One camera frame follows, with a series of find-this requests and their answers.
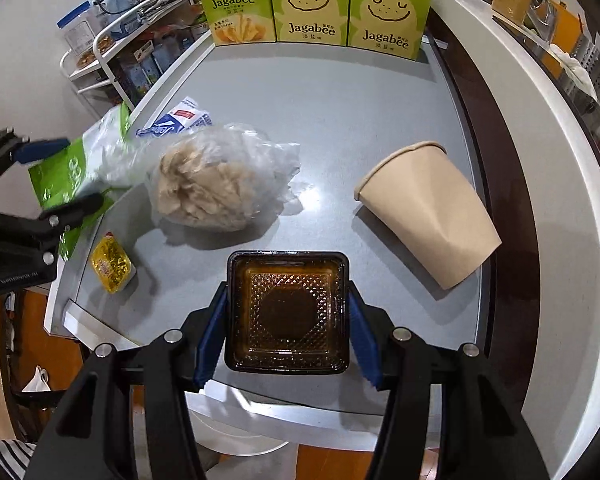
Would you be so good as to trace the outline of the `gold foil butter pack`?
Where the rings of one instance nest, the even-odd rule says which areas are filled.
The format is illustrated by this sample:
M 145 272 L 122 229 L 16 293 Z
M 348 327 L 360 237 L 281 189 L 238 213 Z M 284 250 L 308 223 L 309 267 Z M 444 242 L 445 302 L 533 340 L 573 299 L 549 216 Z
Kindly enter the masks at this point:
M 125 289 L 134 278 L 135 266 L 123 247 L 107 232 L 91 252 L 91 266 L 108 294 Z

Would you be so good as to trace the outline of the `green white snack bag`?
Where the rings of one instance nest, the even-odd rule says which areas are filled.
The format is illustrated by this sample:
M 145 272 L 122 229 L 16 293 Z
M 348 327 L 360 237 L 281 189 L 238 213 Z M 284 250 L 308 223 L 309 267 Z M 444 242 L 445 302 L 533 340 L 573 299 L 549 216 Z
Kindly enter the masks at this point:
M 82 222 L 89 226 L 114 203 L 115 190 L 142 182 L 138 144 L 129 125 L 130 111 L 119 104 L 69 146 L 30 167 L 30 181 L 42 209 L 98 193 L 104 196 L 104 203 Z

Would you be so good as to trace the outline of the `blue white tissue pack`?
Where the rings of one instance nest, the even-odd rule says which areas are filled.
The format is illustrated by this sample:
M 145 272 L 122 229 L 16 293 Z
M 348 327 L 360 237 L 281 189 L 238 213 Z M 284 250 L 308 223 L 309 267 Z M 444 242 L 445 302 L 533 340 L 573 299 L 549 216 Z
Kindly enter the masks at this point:
M 212 119 L 206 110 L 190 96 L 186 96 L 172 107 L 166 114 L 157 118 L 149 127 L 138 129 L 137 138 L 162 138 L 170 134 L 178 134 L 190 128 L 211 126 Z

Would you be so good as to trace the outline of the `clear bag of scraps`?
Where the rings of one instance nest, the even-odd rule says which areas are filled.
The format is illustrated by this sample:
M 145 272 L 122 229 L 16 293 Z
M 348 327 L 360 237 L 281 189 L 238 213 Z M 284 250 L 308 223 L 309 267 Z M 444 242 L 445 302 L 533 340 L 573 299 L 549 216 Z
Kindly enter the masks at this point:
M 145 180 L 152 210 L 180 226 L 238 232 L 296 200 L 300 145 L 250 125 L 189 128 L 162 139 L 156 155 Z

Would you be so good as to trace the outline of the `black plastic food tray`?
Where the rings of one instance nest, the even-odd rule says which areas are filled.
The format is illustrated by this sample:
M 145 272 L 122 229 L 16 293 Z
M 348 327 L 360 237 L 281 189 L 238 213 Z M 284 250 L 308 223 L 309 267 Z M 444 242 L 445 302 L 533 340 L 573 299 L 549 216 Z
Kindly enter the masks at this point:
M 341 252 L 233 252 L 226 366 L 250 374 L 345 372 L 348 283 L 349 260 Z

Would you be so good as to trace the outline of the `large kraft paper cup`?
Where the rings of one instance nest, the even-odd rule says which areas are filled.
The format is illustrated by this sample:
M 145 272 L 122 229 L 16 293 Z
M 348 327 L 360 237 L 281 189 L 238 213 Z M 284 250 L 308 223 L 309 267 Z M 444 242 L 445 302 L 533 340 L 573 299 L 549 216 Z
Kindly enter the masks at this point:
M 468 278 L 502 244 L 475 188 L 434 141 L 400 148 L 378 162 L 358 182 L 354 199 L 443 289 Z

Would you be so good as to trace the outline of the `white round trash bin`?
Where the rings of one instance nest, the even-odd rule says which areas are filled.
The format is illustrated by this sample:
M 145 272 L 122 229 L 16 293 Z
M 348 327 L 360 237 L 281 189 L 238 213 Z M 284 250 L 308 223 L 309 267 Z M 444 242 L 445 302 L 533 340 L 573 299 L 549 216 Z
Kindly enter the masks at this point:
M 262 456 L 276 452 L 288 444 L 287 441 L 250 434 L 246 430 L 217 422 L 193 411 L 189 412 L 189 419 L 196 442 L 222 455 Z

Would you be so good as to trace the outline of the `white metal storage rack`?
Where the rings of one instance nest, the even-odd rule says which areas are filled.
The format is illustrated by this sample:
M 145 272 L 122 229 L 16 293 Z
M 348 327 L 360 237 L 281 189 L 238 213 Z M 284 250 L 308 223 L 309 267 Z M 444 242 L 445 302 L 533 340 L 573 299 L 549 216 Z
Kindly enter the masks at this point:
M 140 0 L 95 35 L 86 62 L 67 51 L 60 70 L 86 104 L 134 108 L 205 29 L 200 0 Z

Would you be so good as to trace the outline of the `grey trousers leg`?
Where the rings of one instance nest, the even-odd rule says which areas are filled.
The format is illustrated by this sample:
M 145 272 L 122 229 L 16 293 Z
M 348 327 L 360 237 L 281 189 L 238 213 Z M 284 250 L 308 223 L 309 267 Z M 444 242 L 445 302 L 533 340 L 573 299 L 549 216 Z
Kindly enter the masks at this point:
M 268 480 L 296 478 L 298 444 L 287 444 L 272 453 L 250 456 L 224 456 L 197 444 L 201 465 L 208 479 Z

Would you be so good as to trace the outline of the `Jagabee box with fries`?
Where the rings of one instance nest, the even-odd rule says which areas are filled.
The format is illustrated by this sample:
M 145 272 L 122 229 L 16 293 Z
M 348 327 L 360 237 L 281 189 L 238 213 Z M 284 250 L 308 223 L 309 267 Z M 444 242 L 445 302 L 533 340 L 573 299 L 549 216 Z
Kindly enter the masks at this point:
M 276 41 L 271 0 L 200 0 L 217 46 Z

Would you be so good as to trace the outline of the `middle Jagabee face box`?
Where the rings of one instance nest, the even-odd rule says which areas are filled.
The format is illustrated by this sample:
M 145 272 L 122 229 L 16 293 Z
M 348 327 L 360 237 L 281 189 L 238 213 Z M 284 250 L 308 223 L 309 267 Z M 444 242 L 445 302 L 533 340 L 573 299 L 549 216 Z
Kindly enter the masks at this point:
M 278 42 L 345 46 L 350 0 L 272 0 Z

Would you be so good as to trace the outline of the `jagabee face box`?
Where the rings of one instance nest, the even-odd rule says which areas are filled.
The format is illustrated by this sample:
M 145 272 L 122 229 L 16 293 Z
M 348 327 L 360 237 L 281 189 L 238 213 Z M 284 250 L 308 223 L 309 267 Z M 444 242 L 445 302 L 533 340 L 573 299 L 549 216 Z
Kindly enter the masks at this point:
M 345 46 L 350 0 L 272 0 L 278 42 Z
M 414 60 L 431 0 L 350 0 L 349 47 Z

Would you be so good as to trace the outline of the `right Jagabee face box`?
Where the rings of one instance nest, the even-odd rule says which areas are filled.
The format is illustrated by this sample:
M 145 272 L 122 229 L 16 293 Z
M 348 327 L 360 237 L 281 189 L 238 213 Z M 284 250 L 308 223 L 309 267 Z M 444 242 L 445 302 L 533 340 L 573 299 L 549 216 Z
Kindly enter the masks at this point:
M 349 47 L 414 60 L 431 0 L 350 0 Z

